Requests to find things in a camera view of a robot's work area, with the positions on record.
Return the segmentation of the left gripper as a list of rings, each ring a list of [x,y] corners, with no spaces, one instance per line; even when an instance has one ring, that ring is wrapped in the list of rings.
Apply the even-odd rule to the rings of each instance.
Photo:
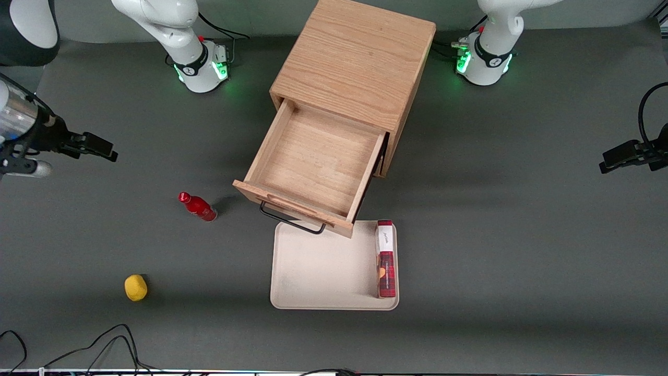
[[[628,140],[603,153],[603,162],[599,164],[602,174],[629,167],[645,165],[646,158],[654,158],[649,162],[651,171],[658,171],[667,167],[667,128],[665,123],[658,137],[654,140],[640,143],[638,140]]]

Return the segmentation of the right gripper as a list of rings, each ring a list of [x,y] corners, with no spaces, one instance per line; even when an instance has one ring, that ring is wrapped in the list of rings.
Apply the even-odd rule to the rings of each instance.
[[[79,159],[85,154],[117,162],[118,153],[114,150],[114,144],[89,132],[71,139],[71,132],[62,117],[52,115],[43,107],[38,107],[34,128],[36,131],[30,143],[30,155],[56,152]]]

